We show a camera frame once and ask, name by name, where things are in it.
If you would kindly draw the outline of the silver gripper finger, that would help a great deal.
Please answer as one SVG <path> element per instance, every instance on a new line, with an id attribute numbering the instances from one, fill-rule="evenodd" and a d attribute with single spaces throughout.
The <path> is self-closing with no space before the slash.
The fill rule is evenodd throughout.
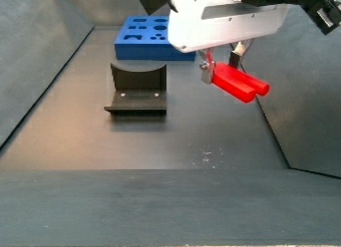
<path id="1" fill-rule="evenodd" d="M 213 80 L 214 68 L 216 68 L 216 61 L 212 55 L 213 49 L 204 49 L 200 50 L 200 56 L 202 62 L 200 64 L 201 69 L 201 80 L 210 85 Z"/>
<path id="2" fill-rule="evenodd" d="M 229 56 L 229 64 L 237 69 L 244 59 L 244 54 L 248 52 L 252 46 L 253 40 L 242 40 L 237 43 L 236 47 L 232 49 Z"/>

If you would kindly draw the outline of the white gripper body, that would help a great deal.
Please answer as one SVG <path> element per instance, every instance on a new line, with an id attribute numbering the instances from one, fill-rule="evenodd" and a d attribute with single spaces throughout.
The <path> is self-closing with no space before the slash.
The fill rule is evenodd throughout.
<path id="1" fill-rule="evenodd" d="M 288 6 L 256 7 L 241 0 L 170 0 L 169 41 L 184 53 L 276 33 Z"/>

